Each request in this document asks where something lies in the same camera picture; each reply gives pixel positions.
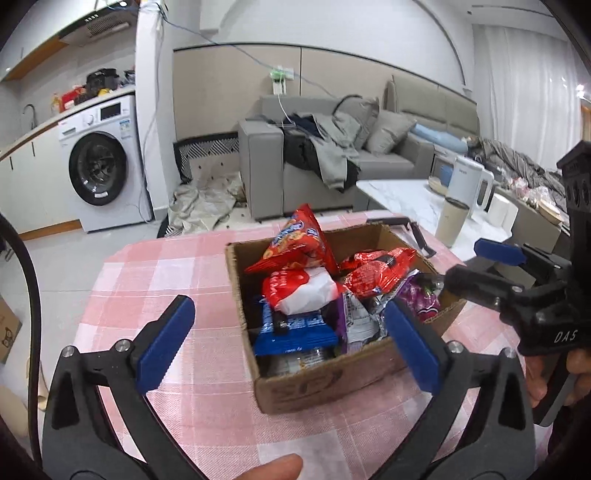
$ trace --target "range hood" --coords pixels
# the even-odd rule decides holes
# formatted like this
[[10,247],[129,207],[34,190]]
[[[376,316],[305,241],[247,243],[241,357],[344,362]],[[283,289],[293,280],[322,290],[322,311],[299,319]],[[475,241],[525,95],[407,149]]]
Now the range hood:
[[58,37],[63,43],[80,47],[133,27],[137,21],[137,9],[105,7],[68,25],[58,33]]

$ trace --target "white electric kettle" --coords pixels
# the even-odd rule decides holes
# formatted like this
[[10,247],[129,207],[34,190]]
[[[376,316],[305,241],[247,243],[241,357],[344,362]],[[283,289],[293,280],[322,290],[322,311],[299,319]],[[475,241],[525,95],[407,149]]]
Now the white electric kettle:
[[[458,200],[470,207],[470,215],[476,210],[484,210],[492,194],[495,176],[492,172],[466,157],[457,157],[453,166],[452,179],[447,188],[446,197]],[[478,196],[482,183],[486,182],[486,190],[482,203],[478,203]]]

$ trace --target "blue gripper pad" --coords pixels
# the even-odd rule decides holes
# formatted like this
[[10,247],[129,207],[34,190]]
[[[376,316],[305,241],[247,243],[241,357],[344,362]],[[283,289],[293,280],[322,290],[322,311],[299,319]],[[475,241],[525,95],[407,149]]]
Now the blue gripper pad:
[[441,384],[440,365],[436,356],[394,301],[388,302],[382,315],[386,329],[396,342],[418,387],[424,392],[435,395],[439,392]]
[[494,262],[504,263],[505,265],[511,265],[518,267],[525,263],[527,258],[523,253],[523,250],[516,245],[505,245],[493,240],[487,240],[481,238],[474,244],[474,252],[477,256],[487,258]]
[[139,357],[136,366],[135,385],[142,395],[160,386],[168,367],[193,326],[195,304],[189,297],[183,297],[178,306],[170,312],[168,320],[165,318],[167,314],[168,309],[158,320],[158,322],[164,321],[165,325]]

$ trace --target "human hand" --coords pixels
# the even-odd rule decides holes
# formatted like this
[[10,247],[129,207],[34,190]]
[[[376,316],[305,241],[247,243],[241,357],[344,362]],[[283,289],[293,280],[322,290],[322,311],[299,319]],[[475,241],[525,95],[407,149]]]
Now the human hand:
[[[525,357],[525,383],[530,396],[531,406],[536,408],[548,391],[546,380],[542,377],[544,357]],[[579,375],[573,391],[566,397],[565,405],[572,405],[586,397],[591,391],[591,350],[577,349],[569,352],[566,368],[572,374]]]
[[301,457],[292,453],[251,468],[235,480],[297,480],[303,466]]

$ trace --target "gray blanket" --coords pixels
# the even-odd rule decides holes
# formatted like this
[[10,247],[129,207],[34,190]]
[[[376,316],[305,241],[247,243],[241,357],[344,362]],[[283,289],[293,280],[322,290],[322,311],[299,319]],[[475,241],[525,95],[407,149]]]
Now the gray blanket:
[[524,153],[517,152],[497,140],[478,138],[475,144],[471,145],[471,150],[472,155],[479,154],[496,166],[504,168],[512,179],[526,179],[531,189],[548,187],[556,206],[566,212],[564,186],[557,173],[545,171]]
[[334,115],[314,113],[314,122],[322,138],[311,136],[316,148],[322,181],[330,189],[342,189],[347,178],[347,160],[358,165],[359,154],[353,147],[359,122],[344,112]]

